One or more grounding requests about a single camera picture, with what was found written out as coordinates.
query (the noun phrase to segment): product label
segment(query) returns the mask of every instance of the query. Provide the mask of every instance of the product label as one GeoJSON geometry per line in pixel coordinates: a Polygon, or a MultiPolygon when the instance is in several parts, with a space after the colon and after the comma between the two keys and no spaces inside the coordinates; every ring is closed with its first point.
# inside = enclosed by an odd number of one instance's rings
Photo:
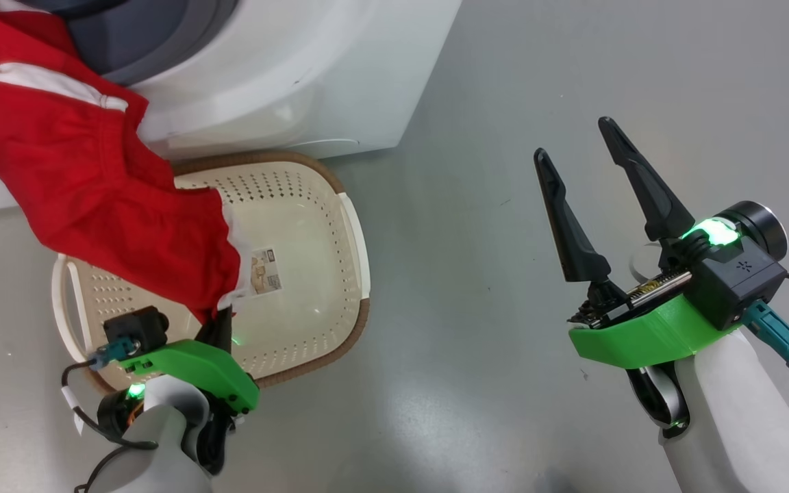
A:
{"type": "Polygon", "coordinates": [[[251,287],[257,294],[272,293],[282,289],[279,264],[273,249],[251,252],[251,287]]]}

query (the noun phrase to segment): laundry basket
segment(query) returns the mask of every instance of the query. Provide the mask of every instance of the laundry basket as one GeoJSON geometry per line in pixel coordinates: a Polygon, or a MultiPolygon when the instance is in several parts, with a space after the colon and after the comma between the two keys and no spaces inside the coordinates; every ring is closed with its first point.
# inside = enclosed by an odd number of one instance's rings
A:
{"type": "MultiPolygon", "coordinates": [[[[367,321],[370,271],[358,215],[338,179],[317,160],[289,152],[194,160],[176,166],[175,174],[179,188],[217,188],[266,275],[278,275],[233,318],[236,362],[266,387],[344,355],[367,321]]],[[[169,342],[193,339],[200,329],[184,306],[65,255],[53,266],[51,286],[57,328],[76,362],[107,342],[104,321],[144,306],[168,316],[169,342]],[[66,308],[66,277],[78,327],[66,308]]],[[[119,365],[90,374],[106,392],[151,377],[119,365]]]]}

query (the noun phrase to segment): blue connector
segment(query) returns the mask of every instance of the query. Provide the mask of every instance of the blue connector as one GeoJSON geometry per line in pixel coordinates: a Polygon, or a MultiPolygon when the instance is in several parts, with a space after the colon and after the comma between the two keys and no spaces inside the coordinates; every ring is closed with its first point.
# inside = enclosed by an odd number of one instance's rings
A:
{"type": "Polygon", "coordinates": [[[114,342],[98,347],[96,351],[91,353],[90,358],[96,361],[90,365],[90,369],[100,371],[116,359],[118,361],[127,359],[129,353],[134,352],[135,349],[135,344],[128,337],[118,338],[114,342]]]}
{"type": "Polygon", "coordinates": [[[742,324],[775,350],[789,368],[789,325],[769,305],[757,300],[742,315],[742,324]]]}

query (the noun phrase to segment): red cloth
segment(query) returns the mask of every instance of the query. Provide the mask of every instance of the red cloth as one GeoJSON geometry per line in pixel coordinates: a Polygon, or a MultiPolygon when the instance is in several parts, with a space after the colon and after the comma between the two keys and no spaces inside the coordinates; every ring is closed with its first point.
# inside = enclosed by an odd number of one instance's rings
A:
{"type": "Polygon", "coordinates": [[[219,193],[176,190],[169,163],[140,142],[145,108],[81,63],[62,19],[0,12],[0,178],[32,231],[206,322],[242,292],[245,253],[228,241],[219,193]]]}

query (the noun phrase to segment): green mount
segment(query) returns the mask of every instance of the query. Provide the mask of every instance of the green mount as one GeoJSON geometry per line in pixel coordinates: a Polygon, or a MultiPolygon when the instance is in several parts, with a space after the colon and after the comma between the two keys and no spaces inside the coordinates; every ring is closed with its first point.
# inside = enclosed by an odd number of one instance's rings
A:
{"type": "Polygon", "coordinates": [[[136,375],[165,372],[187,381],[223,399],[237,413],[253,411],[258,406],[258,385],[231,355],[209,344],[180,340],[147,355],[124,359],[120,365],[124,369],[132,368],[136,375]]]}
{"type": "Polygon", "coordinates": [[[718,331],[679,294],[653,312],[622,324],[575,328],[568,335],[583,358],[633,369],[695,355],[736,327],[718,331]]]}

